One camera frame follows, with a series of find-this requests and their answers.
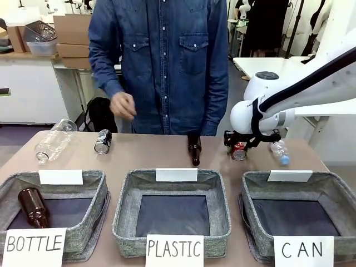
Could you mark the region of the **person's right hand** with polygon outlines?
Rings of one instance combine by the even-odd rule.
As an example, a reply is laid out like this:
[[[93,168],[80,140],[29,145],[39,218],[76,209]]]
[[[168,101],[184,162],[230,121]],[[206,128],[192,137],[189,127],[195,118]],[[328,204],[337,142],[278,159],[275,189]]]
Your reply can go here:
[[[125,92],[118,92],[112,96],[110,109],[115,116],[129,121],[137,115],[133,97]]]

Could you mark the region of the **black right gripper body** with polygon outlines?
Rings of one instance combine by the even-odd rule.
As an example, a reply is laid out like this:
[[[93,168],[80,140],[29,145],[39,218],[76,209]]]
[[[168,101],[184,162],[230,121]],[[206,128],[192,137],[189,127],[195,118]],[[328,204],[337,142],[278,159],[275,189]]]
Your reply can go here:
[[[224,145],[230,147],[232,145],[236,145],[238,142],[252,142],[254,147],[257,147],[261,142],[276,142],[280,140],[280,133],[278,130],[274,130],[271,135],[264,135],[262,133],[258,133],[257,135],[251,134],[241,134],[236,131],[228,131],[224,132]]]

